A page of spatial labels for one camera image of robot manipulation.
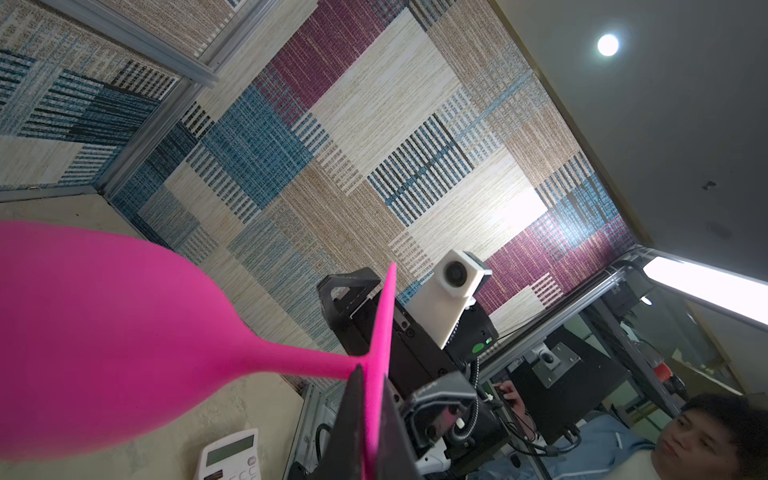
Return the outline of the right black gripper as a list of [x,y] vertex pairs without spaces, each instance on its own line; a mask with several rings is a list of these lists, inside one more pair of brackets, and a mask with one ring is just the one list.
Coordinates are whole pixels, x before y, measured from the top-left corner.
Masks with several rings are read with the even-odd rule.
[[[346,354],[369,351],[381,293],[380,277],[363,268],[326,276],[318,285],[321,310]],[[400,303],[395,303],[389,380],[402,398],[460,368]]]

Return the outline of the magenta plastic wine glass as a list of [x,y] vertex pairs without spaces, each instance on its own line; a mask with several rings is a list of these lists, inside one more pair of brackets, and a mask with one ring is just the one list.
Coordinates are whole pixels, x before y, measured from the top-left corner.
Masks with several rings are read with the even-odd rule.
[[80,454],[131,440],[260,372],[345,380],[363,368],[376,461],[397,271],[361,357],[266,341],[184,257],[148,241],[1,225],[1,456]]

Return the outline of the pink calculator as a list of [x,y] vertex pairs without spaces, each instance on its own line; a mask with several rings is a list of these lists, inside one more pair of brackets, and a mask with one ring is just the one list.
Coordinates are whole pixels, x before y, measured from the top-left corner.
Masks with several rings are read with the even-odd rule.
[[198,480],[261,479],[258,430],[242,430],[203,448],[195,472]]

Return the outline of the person in background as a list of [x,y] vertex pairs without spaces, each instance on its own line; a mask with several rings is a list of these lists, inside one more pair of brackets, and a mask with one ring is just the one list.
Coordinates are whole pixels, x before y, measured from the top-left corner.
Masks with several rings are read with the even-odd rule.
[[767,410],[745,396],[700,394],[656,441],[599,413],[581,444],[546,458],[553,479],[765,479]]

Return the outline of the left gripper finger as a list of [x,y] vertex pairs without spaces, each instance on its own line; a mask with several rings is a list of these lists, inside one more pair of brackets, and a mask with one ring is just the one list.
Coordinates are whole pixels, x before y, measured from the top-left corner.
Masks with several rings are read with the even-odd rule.
[[388,388],[379,409],[380,428],[376,461],[366,462],[363,368],[348,378],[340,410],[325,452],[310,479],[419,479],[416,456],[404,423]]

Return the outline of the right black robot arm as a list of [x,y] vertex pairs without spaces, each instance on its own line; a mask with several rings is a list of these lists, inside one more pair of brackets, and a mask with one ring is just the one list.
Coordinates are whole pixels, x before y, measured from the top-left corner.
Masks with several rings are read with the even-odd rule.
[[[328,275],[317,286],[323,316],[350,355],[368,350],[379,283],[363,268]],[[435,307],[395,305],[387,388],[420,477],[452,478],[485,462],[491,444],[506,437],[496,412],[501,405],[483,396],[479,383],[479,354],[499,335],[485,310],[472,304],[440,347],[421,323]]]

